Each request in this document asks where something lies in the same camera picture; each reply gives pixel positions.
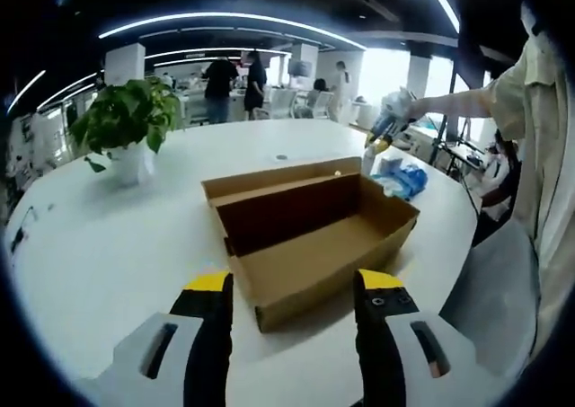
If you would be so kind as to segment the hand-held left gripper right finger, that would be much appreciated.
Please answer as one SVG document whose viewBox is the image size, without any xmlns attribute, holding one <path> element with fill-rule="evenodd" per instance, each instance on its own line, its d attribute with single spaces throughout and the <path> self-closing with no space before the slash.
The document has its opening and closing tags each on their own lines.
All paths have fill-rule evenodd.
<svg viewBox="0 0 575 407">
<path fill-rule="evenodd" d="M 360 406 L 475 406 L 472 343 L 420 311 L 403 283 L 374 270 L 353 279 Z"/>
</svg>

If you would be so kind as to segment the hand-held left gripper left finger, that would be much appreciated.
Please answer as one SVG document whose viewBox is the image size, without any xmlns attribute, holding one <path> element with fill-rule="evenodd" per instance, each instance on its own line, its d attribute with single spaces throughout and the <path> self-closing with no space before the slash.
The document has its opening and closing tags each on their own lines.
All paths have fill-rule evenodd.
<svg viewBox="0 0 575 407">
<path fill-rule="evenodd" d="M 156 313 L 113 351 L 113 406 L 224 406 L 232 352 L 234 276 L 188 283 L 169 313 Z"/>
</svg>

